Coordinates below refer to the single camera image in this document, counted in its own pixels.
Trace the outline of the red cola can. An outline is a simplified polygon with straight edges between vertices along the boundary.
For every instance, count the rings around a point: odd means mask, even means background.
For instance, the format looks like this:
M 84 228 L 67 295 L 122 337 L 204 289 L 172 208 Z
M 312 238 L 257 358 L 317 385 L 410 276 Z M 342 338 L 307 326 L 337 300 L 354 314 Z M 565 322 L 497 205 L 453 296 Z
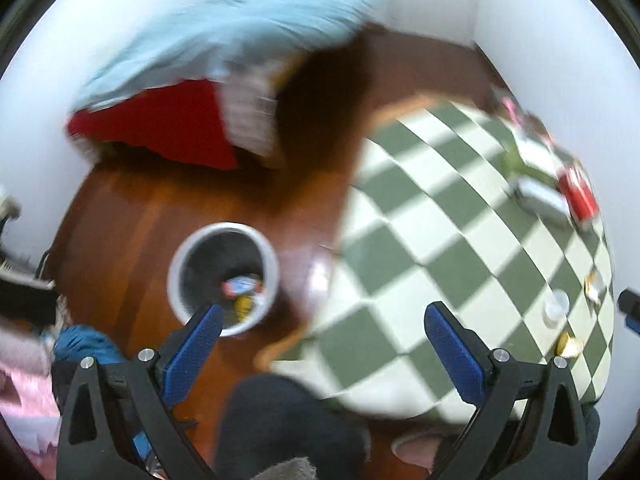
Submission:
M 558 175 L 558 190 L 567 200 L 573 221 L 582 228 L 589 226 L 600 214 L 592 185 L 580 162 L 566 164 Z

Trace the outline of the green white box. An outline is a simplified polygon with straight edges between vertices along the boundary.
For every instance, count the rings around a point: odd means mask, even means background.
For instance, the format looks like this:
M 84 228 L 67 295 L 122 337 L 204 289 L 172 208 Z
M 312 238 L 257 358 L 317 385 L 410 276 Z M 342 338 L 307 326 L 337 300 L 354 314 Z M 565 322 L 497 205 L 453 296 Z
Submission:
M 550 188 L 556 187 L 564 165 L 547 144 L 517 134 L 503 144 L 502 172 L 508 182 L 529 177 Z

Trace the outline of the yellow snack bag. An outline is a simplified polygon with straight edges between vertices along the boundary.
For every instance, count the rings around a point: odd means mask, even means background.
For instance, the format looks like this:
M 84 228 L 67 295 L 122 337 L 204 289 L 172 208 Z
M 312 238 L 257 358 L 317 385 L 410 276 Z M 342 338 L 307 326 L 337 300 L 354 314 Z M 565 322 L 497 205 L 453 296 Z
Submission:
M 253 313 L 261 308 L 263 304 L 264 295 L 261 292 L 237 296 L 232 304 L 235 321 L 238 323 L 248 321 Z

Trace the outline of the small blue white milk carton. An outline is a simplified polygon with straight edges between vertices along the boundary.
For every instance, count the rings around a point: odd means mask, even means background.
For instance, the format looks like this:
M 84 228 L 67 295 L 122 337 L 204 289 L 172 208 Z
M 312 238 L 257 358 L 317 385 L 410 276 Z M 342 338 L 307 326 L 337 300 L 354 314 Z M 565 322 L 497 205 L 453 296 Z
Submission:
M 262 292 L 262 279 L 257 275 L 239 275 L 221 284 L 221 291 L 227 298 L 253 296 Z

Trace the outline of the white round trash bin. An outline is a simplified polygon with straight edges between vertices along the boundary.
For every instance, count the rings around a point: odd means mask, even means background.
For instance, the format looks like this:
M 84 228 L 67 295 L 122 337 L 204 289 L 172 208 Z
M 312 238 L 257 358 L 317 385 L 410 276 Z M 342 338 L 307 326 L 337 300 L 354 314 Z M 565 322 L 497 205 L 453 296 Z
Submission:
M 248 321 L 238 323 L 233 300 L 221 284 L 239 275 L 262 279 L 264 304 Z M 222 311 L 224 337 L 239 336 L 265 321 L 280 292 L 280 264 L 264 234 L 243 223 L 218 222 L 186 238 L 172 257 L 167 275 L 167 297 L 172 312 L 186 324 L 202 307 Z

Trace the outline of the clear plastic cup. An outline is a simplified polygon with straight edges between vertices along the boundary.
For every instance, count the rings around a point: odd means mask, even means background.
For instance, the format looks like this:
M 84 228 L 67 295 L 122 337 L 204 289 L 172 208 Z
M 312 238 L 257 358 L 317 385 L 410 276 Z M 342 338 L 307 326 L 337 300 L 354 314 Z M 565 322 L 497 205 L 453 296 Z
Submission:
M 555 289 L 542 305 L 544 325 L 549 328 L 560 326 L 566 321 L 568 312 L 570 312 L 570 298 L 564 290 Z

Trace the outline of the bitten yellow bun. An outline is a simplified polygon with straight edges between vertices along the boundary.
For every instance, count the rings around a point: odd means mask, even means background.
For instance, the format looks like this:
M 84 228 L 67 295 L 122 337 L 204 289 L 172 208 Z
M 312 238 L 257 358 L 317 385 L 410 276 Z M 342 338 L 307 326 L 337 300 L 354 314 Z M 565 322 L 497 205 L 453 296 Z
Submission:
M 560 333 L 555 344 L 554 354 L 566 360 L 577 359 L 584 350 L 584 344 L 575 336 L 572 336 L 568 330 Z

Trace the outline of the pink blanket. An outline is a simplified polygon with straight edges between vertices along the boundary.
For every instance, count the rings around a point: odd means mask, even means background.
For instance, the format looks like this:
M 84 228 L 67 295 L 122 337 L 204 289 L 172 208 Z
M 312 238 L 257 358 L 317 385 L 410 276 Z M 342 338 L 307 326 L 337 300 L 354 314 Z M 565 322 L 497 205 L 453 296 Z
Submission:
M 52 392 L 51 348 L 1 326 L 1 415 L 32 466 L 55 479 L 61 415 Z

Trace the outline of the blue jacket on floor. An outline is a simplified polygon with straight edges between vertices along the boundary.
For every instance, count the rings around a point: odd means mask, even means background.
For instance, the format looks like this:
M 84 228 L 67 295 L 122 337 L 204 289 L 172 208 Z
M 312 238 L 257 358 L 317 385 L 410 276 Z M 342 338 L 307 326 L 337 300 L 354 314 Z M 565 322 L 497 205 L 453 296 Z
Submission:
M 87 356 L 92 356 L 101 365 L 126 361 L 109 336 L 89 325 L 72 325 L 62 330 L 55 341 L 53 352 L 57 361 L 79 363 Z

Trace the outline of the pink slipper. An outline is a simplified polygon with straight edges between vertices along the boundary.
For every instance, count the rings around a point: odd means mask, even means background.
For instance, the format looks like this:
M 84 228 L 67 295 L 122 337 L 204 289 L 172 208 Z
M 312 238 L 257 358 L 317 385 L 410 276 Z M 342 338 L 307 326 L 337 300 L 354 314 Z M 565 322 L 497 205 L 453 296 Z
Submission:
M 392 443 L 392 452 L 401 462 L 432 472 L 443 440 L 442 434 L 426 431 L 405 434 Z

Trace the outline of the grey white box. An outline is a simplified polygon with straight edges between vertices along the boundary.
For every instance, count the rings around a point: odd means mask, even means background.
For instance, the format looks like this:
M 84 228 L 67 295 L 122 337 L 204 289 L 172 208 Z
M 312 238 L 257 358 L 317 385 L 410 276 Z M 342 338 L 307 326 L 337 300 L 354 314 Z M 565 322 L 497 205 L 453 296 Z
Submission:
M 529 176 L 515 176 L 509 180 L 510 194 L 521 207 L 541 220 L 570 223 L 570 206 L 563 194 Z

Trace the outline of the green white checkered tablecloth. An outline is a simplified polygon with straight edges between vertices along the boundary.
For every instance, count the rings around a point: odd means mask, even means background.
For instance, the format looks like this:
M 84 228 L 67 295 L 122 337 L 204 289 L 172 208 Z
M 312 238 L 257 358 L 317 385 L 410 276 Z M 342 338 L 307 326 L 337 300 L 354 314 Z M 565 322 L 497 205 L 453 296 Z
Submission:
M 578 230 L 541 220 L 509 196 L 503 144 L 518 130 L 455 102 L 390 118 L 364 140 L 337 234 L 329 295 L 270 372 L 346 410 L 463 424 L 463 402 L 424 333 L 440 301 L 490 348 L 524 362 L 554 355 L 568 330 L 584 344 L 568 362 L 578 398 L 600 399 L 610 376 L 613 268 L 601 223 Z M 600 306 L 584 294 L 596 268 Z M 544 325 L 555 289 L 570 298 Z

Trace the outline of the pink item on table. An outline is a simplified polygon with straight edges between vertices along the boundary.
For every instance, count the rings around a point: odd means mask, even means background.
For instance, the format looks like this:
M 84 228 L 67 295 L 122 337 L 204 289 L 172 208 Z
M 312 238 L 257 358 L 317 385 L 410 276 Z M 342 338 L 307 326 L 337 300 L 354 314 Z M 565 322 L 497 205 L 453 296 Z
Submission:
M 522 110 L 516 99 L 512 98 L 512 96 L 504 96 L 499 102 L 514 125 L 517 125 L 518 128 L 521 129 L 527 126 L 526 113 Z

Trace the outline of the red bed sheet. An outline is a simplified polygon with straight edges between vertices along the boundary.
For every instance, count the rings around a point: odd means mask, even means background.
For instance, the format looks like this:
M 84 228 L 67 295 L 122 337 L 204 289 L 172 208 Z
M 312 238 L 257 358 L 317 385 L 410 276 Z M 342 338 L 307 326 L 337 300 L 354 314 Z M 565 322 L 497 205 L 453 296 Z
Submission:
M 224 131 L 216 84 L 184 80 L 148 89 L 103 110 L 78 110 L 70 136 L 146 148 L 163 158 L 217 170 L 238 166 Z

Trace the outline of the light blue duvet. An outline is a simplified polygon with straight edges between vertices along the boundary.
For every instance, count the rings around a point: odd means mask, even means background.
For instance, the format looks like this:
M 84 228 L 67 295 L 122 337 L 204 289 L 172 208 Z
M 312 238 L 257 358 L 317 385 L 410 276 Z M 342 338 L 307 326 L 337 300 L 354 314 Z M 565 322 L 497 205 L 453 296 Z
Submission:
M 104 110 L 182 80 L 225 81 L 237 68 L 346 44 L 380 0 L 204 0 L 165 13 L 80 88 L 72 109 Z

